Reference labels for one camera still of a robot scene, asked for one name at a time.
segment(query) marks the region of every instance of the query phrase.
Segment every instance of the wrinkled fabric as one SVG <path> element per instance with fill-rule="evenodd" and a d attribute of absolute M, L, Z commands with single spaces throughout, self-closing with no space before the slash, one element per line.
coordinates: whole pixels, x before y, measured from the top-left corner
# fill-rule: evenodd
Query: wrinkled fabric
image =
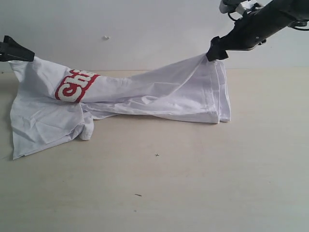
<path fill-rule="evenodd" d="M 42 60 L 10 61 L 19 80 L 11 109 L 14 159 L 89 140 L 94 120 L 119 114 L 203 123 L 230 121 L 225 67 L 205 54 L 127 78 Z"/>

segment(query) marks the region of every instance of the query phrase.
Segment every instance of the cable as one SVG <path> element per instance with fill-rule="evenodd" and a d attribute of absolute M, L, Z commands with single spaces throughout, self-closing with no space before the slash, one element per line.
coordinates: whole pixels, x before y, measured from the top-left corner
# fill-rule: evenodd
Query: cable
<path fill-rule="evenodd" d="M 301 31 L 309 31 L 309 28 L 297 28 L 297 27 L 292 27 L 295 30 L 301 30 Z"/>
<path fill-rule="evenodd" d="M 228 15 L 228 17 L 229 17 L 230 19 L 232 19 L 234 22 L 237 21 L 236 19 L 234 19 L 234 18 L 231 16 L 231 13 L 227 13 L 227 15 Z"/>

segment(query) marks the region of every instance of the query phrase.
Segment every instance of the robotic arm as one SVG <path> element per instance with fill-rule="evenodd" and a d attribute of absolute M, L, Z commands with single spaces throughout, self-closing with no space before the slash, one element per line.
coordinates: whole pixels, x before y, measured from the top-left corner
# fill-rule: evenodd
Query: robotic arm
<path fill-rule="evenodd" d="M 273 0 L 266 6 L 255 0 L 221 0 L 219 9 L 235 21 L 235 26 L 226 36 L 212 39 L 209 61 L 228 58 L 227 50 L 252 50 L 285 27 L 309 30 L 300 28 L 309 21 L 309 0 Z M 230 14 L 234 12 L 242 18 L 233 19 Z"/>

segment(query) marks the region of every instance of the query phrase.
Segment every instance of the red and white logo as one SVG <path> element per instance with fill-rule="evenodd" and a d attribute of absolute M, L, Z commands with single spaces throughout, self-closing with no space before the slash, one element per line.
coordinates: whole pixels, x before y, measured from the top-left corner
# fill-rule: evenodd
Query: red and white logo
<path fill-rule="evenodd" d="M 66 102 L 80 102 L 99 75 L 80 70 L 71 70 L 70 73 L 70 76 L 63 78 L 56 90 L 55 97 Z"/>

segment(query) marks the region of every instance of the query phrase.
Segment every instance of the white wall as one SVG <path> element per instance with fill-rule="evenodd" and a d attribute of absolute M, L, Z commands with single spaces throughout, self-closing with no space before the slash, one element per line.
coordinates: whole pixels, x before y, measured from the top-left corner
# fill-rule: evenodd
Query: white wall
<path fill-rule="evenodd" d="M 86 70 L 147 70 L 204 53 L 233 22 L 220 0 L 8 0 L 7 34 L 36 55 Z M 104 35 L 111 39 L 104 41 Z M 228 68 L 308 66 L 309 33 L 285 29 L 251 52 L 229 52 Z M 0 71 L 8 71 L 6 64 Z"/>

